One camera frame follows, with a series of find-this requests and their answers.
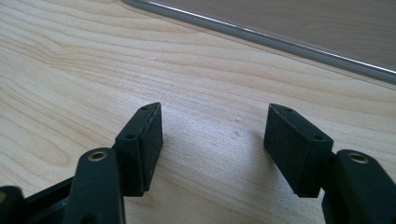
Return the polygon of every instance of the metal screw head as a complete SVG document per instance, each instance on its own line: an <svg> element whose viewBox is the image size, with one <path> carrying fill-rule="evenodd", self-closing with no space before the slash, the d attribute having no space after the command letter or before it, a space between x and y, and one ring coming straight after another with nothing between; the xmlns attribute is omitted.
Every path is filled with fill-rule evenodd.
<svg viewBox="0 0 396 224"><path fill-rule="evenodd" d="M2 203L6 199L7 195L3 192L0 191L0 203Z"/></svg>
<svg viewBox="0 0 396 224"><path fill-rule="evenodd" d="M105 151L97 151L93 152L89 157L89 161L101 161L102 159L107 157L107 153Z"/></svg>
<svg viewBox="0 0 396 224"><path fill-rule="evenodd" d="M363 164L369 163L369 160L361 154L351 152L347 155L354 162L363 163Z"/></svg>

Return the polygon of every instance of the tabletop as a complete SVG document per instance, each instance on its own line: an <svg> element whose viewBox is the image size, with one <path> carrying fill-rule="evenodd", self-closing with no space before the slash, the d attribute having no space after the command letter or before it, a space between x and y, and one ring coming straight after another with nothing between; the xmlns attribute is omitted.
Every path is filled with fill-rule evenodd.
<svg viewBox="0 0 396 224"><path fill-rule="evenodd" d="M128 223L324 223L263 149L268 105L298 111L396 180L396 88L120 0L0 1L0 185L30 196L161 102L163 149Z"/></svg>

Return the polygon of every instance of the wooden table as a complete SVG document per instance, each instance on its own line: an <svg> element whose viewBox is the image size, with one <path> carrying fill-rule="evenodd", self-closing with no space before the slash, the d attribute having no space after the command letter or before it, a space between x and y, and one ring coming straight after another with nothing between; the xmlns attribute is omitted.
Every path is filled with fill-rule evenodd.
<svg viewBox="0 0 396 224"><path fill-rule="evenodd" d="M0 185L25 196L162 103L163 150L128 223L323 223L322 194L299 199L263 150L270 103L396 180L395 86L120 0L0 1L0 78Z"/></svg>

